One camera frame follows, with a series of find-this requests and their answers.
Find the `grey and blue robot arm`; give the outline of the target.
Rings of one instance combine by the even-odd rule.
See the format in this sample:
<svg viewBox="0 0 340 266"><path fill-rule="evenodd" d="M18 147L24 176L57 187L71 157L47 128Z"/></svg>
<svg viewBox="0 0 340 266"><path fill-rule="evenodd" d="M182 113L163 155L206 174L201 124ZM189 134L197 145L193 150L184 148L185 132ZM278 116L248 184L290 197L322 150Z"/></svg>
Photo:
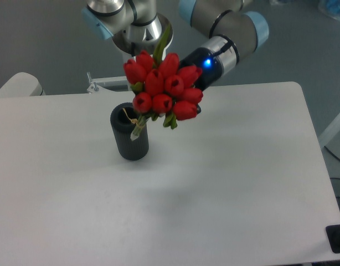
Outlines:
<svg viewBox="0 0 340 266"><path fill-rule="evenodd" d="M258 12L241 14L249 1L180 1L179 15L208 38L180 61L181 67L195 65L203 74L195 86L205 90L252 54L269 37L266 19ZM82 16L101 39L112 39L124 61L145 50L164 59L173 39L170 21L157 12L156 1L87 1Z"/></svg>

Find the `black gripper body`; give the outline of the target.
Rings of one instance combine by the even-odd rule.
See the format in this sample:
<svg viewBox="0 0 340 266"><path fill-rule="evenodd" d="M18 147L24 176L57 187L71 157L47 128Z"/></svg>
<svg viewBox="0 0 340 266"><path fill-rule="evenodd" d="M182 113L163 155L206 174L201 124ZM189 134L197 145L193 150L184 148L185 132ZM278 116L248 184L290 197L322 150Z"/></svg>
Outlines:
<svg viewBox="0 0 340 266"><path fill-rule="evenodd" d="M202 74L194 83L201 91L211 86L223 73L218 55L204 47L197 48L180 61L181 69L189 66L196 66L202 70Z"/></svg>

